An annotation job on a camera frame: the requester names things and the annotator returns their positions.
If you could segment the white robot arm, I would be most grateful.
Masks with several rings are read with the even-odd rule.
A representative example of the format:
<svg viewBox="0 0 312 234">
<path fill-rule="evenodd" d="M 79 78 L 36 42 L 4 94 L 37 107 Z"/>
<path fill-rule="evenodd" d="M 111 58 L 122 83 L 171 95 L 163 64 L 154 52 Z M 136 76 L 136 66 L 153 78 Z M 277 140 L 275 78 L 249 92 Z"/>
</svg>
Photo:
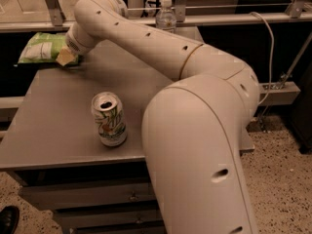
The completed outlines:
<svg viewBox="0 0 312 234">
<path fill-rule="evenodd" d="M 65 42 L 84 55 L 109 40 L 171 79 L 147 105 L 142 146 L 168 234 L 258 234 L 240 160 L 259 103 L 244 61 L 129 20 L 122 0 L 79 0 Z"/>
</svg>

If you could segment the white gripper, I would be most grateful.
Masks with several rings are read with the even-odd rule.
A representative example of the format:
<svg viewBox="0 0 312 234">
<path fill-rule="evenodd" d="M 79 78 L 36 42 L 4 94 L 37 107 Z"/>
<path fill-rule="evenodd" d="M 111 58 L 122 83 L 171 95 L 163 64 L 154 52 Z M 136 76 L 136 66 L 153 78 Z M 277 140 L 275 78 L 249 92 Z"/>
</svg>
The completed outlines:
<svg viewBox="0 0 312 234">
<path fill-rule="evenodd" d="M 74 22 L 65 34 L 65 43 L 69 47 L 62 48 L 56 62 L 62 66 L 76 60 L 76 55 L 83 56 L 92 50 L 98 43 L 98 39 L 88 34 L 77 22 Z"/>
</svg>

